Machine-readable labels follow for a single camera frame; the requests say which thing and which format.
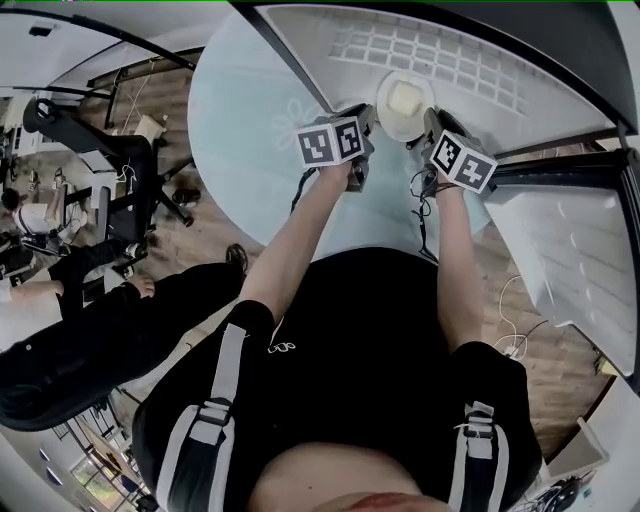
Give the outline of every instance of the white box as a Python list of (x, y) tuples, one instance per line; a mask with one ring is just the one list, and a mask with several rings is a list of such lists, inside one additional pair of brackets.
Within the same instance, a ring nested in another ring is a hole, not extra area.
[(338, 165), (364, 153), (357, 117), (321, 120), (296, 131), (305, 169)]
[(442, 132), (429, 161), (450, 182), (478, 194), (498, 166), (480, 145), (448, 130)]

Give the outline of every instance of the white cable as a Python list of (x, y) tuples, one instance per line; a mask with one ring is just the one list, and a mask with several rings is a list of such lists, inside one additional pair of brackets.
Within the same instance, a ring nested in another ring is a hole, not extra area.
[[(506, 339), (506, 338), (512, 338), (512, 337), (513, 337), (513, 334), (506, 334), (505, 336), (503, 336), (502, 338), (500, 338), (498, 341), (496, 341), (496, 342), (493, 344), (493, 347), (495, 348), (495, 347), (498, 345), (498, 343), (500, 343), (502, 340), (504, 340), (504, 339)], [(524, 356), (526, 356), (526, 355), (527, 355), (527, 349), (529, 348), (529, 338), (527, 338), (524, 334), (516, 334), (516, 335), (515, 335), (515, 338), (516, 338), (516, 339), (517, 339), (517, 338), (522, 338), (522, 339), (524, 339), (524, 350), (522, 351), (522, 355), (521, 355), (521, 356), (516, 356), (516, 352), (514, 352), (514, 353), (513, 353), (513, 354), (511, 354), (509, 357), (510, 357), (511, 359), (513, 359), (514, 361), (522, 361), (522, 360), (524, 359)], [(515, 344), (515, 340), (514, 340), (514, 343), (512, 343), (511, 345), (509, 345), (509, 347), (517, 348), (517, 347), (516, 347), (516, 344)], [(503, 352), (503, 354), (507, 355), (507, 354), (506, 354), (506, 351), (508, 350), (508, 348), (509, 348), (509, 347), (507, 347), (507, 349), (505, 349), (505, 351)]]
[(144, 79), (144, 82), (143, 82), (142, 86), (140, 87), (140, 89), (138, 89), (138, 93), (136, 94), (136, 97), (133, 99), (133, 105), (131, 105), (131, 110), (129, 111), (129, 115), (127, 116), (127, 120), (124, 122), (124, 127), (122, 128), (122, 135), (126, 135), (127, 125), (129, 124), (129, 119), (131, 119), (131, 114), (133, 114), (133, 109), (134, 108), (138, 112), (138, 116), (142, 117), (140, 115), (140, 111), (136, 108), (136, 102), (138, 101), (138, 96), (140, 96), (140, 93), (142, 92), (142, 89), (144, 89), (144, 86), (147, 85), (147, 82), (149, 81), (149, 78), (151, 78), (151, 73), (153, 73), (153, 67), (155, 66), (155, 64), (156, 63), (154, 61), (151, 61), (151, 71), (147, 75), (147, 78)]
[(506, 316), (502, 314), (502, 298), (504, 297), (504, 292), (507, 289), (507, 286), (509, 286), (509, 283), (511, 281), (515, 281), (516, 279), (519, 279), (520, 277), (522, 276), (514, 276), (511, 279), (509, 279), (506, 283), (504, 283), (504, 286), (502, 287), (502, 291), (500, 292), (500, 300), (498, 301), (498, 312), (500, 313), (500, 317), (509, 325), (511, 325), (511, 327), (513, 327), (513, 345), (515, 345), (516, 343), (518, 328), (516, 327), (516, 324), (514, 324), (511, 320), (509, 320)]
[[(127, 43), (125, 50), (124, 50), (124, 57), (122, 58), (122, 62), (120, 63), (120, 67), (118, 68), (118, 71), (116, 71), (116, 74), (113, 77), (113, 88), (116, 89), (117, 91), (120, 91), (120, 87), (118, 87), (118, 85), (116, 84), (116, 80), (118, 79), (118, 75), (120, 74), (120, 71), (122, 70), (122, 68), (124, 67), (124, 63), (127, 60), (127, 54), (129, 53), (129, 43)], [(135, 106), (135, 103), (133, 101), (133, 98), (131, 97), (131, 95), (127, 92), (127, 91), (122, 91), (127, 98), (129, 98), (129, 100), (131, 100), (131, 103), (133, 104), (133, 106), (136, 108), (136, 112), (138, 112), (138, 115), (140, 116), (140, 111), (138, 110), (138, 108)]]

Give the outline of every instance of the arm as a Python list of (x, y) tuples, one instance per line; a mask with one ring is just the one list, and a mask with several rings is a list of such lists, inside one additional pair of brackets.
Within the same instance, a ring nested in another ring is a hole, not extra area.
[(436, 194), (440, 212), (438, 320), (449, 350), (482, 336), (482, 284), (473, 258), (469, 215), (462, 189)]
[(347, 188), (351, 162), (320, 171), (285, 225), (256, 260), (240, 300), (261, 302), (280, 322), (307, 271), (333, 207)]
[(27, 282), (21, 286), (11, 288), (10, 293), (12, 301), (29, 300), (46, 293), (57, 293), (62, 296), (64, 294), (64, 286), (60, 281)]

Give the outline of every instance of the window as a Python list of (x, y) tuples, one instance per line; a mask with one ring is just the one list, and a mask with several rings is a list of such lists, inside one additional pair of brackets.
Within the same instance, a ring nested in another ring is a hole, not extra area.
[(142, 496), (134, 482), (116, 472), (105, 461), (91, 453), (82, 459), (71, 474), (91, 495), (113, 512), (136, 512), (135, 500)]

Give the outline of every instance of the white desk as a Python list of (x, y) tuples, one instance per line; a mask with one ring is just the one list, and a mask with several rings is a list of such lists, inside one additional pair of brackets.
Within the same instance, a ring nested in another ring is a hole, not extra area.
[[(322, 112), (271, 46), (233, 13), (205, 48), (193, 77), (188, 126), (196, 166), (214, 200), (240, 229), (267, 244), (289, 216), (303, 172), (293, 130)], [(380, 126), (371, 141), (369, 178), (362, 193), (345, 193), (325, 229), (315, 258), (363, 246), (417, 254), (418, 202), (409, 180), (420, 168)], [(467, 196), (472, 230), (489, 217)], [(437, 250), (437, 211), (427, 219), (428, 247)]]

